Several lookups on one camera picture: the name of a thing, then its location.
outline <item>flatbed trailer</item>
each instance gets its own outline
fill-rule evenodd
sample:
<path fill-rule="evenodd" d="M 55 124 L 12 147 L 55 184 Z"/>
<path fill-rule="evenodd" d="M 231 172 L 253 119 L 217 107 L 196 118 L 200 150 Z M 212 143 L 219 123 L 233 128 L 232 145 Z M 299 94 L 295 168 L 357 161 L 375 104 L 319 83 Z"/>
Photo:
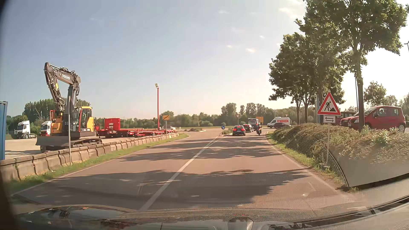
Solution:
<path fill-rule="evenodd" d="M 97 128 L 97 136 L 105 136 L 106 138 L 119 138 L 119 137 L 143 137 L 143 136 L 155 136 L 166 133 L 175 133 L 176 130 L 157 130 L 157 129 L 143 129 L 143 128 L 121 128 L 120 118 L 106 118 L 105 126 L 103 129 Z"/>

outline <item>asphalt road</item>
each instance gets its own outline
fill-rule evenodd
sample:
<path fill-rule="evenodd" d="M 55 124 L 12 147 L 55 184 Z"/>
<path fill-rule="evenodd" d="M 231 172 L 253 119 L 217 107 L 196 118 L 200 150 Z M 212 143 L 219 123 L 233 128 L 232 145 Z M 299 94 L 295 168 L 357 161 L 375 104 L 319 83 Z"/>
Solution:
<path fill-rule="evenodd" d="M 102 142 L 105 143 L 124 139 L 129 138 L 102 138 Z M 41 153 L 40 146 L 36 146 L 36 142 L 37 142 L 36 138 L 6 140 L 5 145 L 6 159 Z"/>
<path fill-rule="evenodd" d="M 39 204 L 97 204 L 139 211 L 194 207 L 310 210 L 353 200 L 255 132 L 189 133 L 22 191 Z"/>

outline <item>green foliage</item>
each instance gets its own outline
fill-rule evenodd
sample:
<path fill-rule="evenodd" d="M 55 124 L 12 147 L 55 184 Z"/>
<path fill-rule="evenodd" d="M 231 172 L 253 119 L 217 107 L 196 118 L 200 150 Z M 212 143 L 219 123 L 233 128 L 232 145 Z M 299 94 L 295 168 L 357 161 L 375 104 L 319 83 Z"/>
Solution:
<path fill-rule="evenodd" d="M 379 106 L 384 102 L 386 89 L 377 81 L 371 81 L 364 91 L 364 101 L 371 106 Z"/>

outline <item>red triangle sign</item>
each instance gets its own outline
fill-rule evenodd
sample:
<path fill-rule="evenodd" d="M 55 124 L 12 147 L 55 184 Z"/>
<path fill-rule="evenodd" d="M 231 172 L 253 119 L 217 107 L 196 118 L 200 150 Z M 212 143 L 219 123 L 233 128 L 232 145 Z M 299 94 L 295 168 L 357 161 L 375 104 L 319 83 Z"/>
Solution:
<path fill-rule="evenodd" d="M 338 106 L 335 103 L 334 98 L 332 97 L 330 92 L 327 94 L 324 101 L 322 102 L 321 107 L 319 108 L 317 114 L 318 115 L 334 115 L 334 116 L 341 115 L 338 109 Z"/>

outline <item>yellow sign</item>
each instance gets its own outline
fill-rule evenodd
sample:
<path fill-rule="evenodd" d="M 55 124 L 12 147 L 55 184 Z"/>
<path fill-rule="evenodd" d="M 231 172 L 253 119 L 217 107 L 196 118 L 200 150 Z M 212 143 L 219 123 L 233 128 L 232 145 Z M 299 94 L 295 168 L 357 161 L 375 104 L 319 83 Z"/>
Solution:
<path fill-rule="evenodd" d="M 256 119 L 258 119 L 259 122 L 263 122 L 264 117 L 256 117 Z"/>

